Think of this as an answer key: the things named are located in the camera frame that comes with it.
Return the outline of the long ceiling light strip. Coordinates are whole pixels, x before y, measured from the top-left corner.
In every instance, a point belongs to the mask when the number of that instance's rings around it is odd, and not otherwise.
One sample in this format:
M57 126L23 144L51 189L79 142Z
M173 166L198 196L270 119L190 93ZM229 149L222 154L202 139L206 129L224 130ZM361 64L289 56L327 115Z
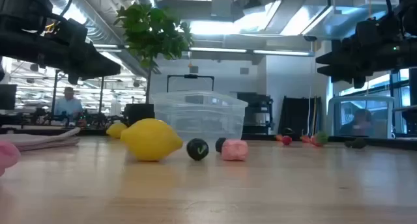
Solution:
M233 48L201 48L191 47L190 51L216 52L216 53L247 53L257 55L284 55L284 56L301 56L311 57L315 54L306 51L285 51L285 50L263 50L263 49L233 49Z

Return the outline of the green leafy toy produce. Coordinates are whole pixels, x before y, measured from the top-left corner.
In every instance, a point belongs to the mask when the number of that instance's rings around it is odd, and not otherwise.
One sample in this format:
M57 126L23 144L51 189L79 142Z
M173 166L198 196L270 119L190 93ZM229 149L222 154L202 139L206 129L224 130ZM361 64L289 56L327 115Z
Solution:
M315 142L320 147L324 146L328 143L328 135L323 131L317 132L315 135Z

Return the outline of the black computer monitor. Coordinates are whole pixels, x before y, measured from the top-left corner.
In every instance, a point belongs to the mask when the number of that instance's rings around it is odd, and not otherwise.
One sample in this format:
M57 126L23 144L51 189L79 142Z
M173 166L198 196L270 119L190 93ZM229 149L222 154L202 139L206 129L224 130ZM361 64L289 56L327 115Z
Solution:
M14 110L17 85L0 84L0 110Z

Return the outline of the pink block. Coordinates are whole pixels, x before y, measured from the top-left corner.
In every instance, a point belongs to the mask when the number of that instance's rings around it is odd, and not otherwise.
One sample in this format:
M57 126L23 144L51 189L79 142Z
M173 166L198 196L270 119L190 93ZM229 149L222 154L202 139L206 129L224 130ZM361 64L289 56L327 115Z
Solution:
M226 139L222 145L221 158L225 161L246 161L248 144L243 140Z

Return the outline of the black tall rig frame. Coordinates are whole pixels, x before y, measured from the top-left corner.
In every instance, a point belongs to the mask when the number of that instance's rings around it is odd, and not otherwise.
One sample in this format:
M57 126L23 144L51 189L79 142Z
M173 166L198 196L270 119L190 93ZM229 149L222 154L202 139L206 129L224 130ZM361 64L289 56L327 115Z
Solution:
M58 89L58 82L61 80L62 77L66 77L66 75L61 75L60 74L60 70L56 69L55 70L55 77L53 79L53 88L52 88L52 102L51 102L51 110L50 113L48 115L48 119L49 119L49 125L51 125L53 120L62 120L62 119L67 119L68 117L66 117L65 115L61 116L61 115L55 115L55 103L56 103L56 98L57 98L57 89ZM103 93L104 93L104 77L102 77L100 79L101 81L101 85L99 89L95 89L95 88L80 88L77 89L75 88L76 91L81 91L83 94L98 94L99 95L99 99L98 101L94 101L94 104L98 104L97 107L97 119L101 120L102 118L104 118L104 114L102 112L102 108L103 108Z

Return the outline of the person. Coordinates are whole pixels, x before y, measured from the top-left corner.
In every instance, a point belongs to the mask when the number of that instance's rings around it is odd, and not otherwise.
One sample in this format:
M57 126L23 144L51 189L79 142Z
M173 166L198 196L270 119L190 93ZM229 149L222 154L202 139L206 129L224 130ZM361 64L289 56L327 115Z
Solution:
M371 112L367 109L359 109L354 113L354 118L343 125L339 130L342 136L371 137L374 135Z
M71 117L78 116L83 111L81 101L74 97L74 89L65 87L64 96L55 101L54 115L61 115L65 112Z

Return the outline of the large pink toy produce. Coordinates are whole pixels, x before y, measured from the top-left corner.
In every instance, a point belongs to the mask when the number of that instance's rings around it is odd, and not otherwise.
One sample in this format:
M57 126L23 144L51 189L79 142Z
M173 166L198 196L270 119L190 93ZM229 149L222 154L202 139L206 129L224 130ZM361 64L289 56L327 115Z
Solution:
M21 154L18 148L10 142L0 141L0 177L7 168L17 164Z

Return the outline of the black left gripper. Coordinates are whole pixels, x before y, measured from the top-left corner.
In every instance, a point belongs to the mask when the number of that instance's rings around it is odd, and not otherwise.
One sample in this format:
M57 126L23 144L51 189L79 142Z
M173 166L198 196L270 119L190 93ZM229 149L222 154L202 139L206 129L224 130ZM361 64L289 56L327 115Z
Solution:
M46 66L59 68L68 74L68 82L77 85L79 76L96 78L121 73L121 66L100 54L92 44L81 42L63 45L51 40L40 44L40 53Z

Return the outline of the folded beige cloth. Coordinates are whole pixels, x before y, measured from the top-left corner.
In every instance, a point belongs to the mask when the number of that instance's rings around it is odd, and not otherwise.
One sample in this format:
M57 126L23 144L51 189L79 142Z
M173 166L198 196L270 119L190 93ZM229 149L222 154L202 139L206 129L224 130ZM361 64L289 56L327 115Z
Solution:
M45 148L71 147L79 143L79 138L76 135L80 131L80 128L72 128L65 133L52 136L7 133L0 135L0 141L12 143L21 152Z

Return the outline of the large yellow lemon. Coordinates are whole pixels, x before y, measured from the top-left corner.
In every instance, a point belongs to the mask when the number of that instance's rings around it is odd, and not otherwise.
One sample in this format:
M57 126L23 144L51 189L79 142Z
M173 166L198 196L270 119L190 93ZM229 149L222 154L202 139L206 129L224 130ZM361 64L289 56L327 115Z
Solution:
M138 161L160 161L183 146L183 140L167 123L142 119L121 133L121 141Z

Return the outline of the white framed chair back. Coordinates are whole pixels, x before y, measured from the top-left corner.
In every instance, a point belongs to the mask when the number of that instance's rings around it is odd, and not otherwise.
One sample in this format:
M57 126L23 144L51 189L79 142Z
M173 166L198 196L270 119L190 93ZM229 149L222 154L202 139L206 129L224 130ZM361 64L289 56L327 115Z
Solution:
M368 138L391 139L394 98L389 96L337 96L329 101L326 116L326 133L330 136L360 137L339 135L340 128L354 118L359 109L371 112L374 135Z

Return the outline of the small yellow lemon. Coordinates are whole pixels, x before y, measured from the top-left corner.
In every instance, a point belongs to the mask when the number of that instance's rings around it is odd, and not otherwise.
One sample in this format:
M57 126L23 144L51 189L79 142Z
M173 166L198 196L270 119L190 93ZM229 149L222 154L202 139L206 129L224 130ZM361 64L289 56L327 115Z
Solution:
M114 139L120 139L122 132L127 128L124 123L115 122L106 130L106 134Z

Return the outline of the black leaning panel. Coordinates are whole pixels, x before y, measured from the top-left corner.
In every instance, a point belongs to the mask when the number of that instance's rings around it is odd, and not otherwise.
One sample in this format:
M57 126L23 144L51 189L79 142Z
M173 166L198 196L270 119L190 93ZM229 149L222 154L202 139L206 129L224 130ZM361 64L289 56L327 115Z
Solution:
M278 133L292 137L312 135L323 129L323 104L321 97L284 97Z

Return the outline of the clear plastic tupperware container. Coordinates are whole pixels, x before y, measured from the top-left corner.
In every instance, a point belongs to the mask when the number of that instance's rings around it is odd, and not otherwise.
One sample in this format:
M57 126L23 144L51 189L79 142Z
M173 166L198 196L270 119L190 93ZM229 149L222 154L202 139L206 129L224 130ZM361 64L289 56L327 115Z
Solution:
M151 95L155 118L182 138L207 142L224 137L240 139L248 103L213 91L177 91Z

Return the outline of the black equipment cart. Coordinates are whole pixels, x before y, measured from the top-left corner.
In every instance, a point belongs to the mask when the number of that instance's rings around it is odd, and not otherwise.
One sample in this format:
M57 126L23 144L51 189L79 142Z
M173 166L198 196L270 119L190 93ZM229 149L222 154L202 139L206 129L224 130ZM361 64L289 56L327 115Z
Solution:
M237 98L248 103L245 108L243 134L269 135L274 127L273 99L269 95L254 92L238 92Z

